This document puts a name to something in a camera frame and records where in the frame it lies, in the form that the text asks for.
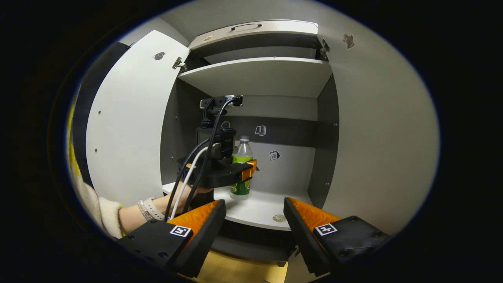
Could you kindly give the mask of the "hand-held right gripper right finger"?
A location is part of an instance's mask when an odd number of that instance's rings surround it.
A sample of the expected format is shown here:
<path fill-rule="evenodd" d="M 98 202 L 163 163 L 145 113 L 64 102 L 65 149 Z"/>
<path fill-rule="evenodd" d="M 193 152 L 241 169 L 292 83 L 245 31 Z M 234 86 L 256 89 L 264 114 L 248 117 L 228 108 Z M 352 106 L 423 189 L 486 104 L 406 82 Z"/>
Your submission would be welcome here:
<path fill-rule="evenodd" d="M 391 238 L 358 216 L 341 218 L 292 197 L 284 198 L 283 213 L 308 271 L 316 276 L 365 263 Z"/>

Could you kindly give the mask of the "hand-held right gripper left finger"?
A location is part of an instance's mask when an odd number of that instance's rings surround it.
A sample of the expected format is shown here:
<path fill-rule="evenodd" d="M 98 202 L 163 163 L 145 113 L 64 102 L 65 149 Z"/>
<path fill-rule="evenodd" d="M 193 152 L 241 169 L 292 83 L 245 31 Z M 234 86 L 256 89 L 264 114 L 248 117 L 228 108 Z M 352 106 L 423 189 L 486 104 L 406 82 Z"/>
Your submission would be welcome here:
<path fill-rule="evenodd" d="M 167 222 L 149 220 L 118 243 L 150 265 L 198 277 L 225 217 L 225 201 L 215 200 Z"/>

